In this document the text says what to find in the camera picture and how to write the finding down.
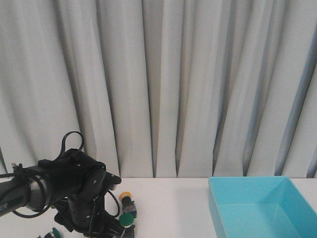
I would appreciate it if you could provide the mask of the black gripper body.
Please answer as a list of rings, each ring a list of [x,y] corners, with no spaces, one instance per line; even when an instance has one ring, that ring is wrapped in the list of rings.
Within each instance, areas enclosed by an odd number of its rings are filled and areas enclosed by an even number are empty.
[[[54,218],[68,231],[76,231],[86,238],[121,238],[124,227],[105,210],[105,198],[97,196],[84,201],[72,195],[53,204],[57,210]]]

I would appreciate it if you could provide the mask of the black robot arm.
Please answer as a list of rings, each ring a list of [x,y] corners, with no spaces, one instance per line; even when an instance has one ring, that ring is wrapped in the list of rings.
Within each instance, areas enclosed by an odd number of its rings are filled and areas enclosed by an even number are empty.
[[[0,214],[14,213],[35,218],[49,208],[57,210],[54,220],[69,232],[87,238],[121,238],[125,228],[105,210],[105,195],[121,183],[83,152],[70,149],[63,158],[40,160],[36,166],[14,166],[11,177],[0,184]]]

